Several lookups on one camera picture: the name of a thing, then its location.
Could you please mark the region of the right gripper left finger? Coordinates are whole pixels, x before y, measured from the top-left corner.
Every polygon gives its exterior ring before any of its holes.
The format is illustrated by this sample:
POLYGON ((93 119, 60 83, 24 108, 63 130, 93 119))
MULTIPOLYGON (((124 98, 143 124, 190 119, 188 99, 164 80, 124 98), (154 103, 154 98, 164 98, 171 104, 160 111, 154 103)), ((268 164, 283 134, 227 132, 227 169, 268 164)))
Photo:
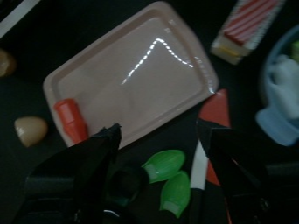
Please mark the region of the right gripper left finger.
POLYGON ((102 224, 120 125, 104 128, 41 162, 27 177, 13 224, 102 224))

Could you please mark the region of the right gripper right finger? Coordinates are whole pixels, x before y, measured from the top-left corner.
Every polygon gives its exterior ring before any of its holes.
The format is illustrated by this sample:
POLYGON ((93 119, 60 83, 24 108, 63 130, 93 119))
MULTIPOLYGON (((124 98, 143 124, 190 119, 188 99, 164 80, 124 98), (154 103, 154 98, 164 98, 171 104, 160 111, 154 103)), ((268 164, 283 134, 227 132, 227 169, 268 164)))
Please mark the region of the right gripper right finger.
POLYGON ((203 119, 198 130, 232 224, 279 224, 274 170, 280 146, 203 119))

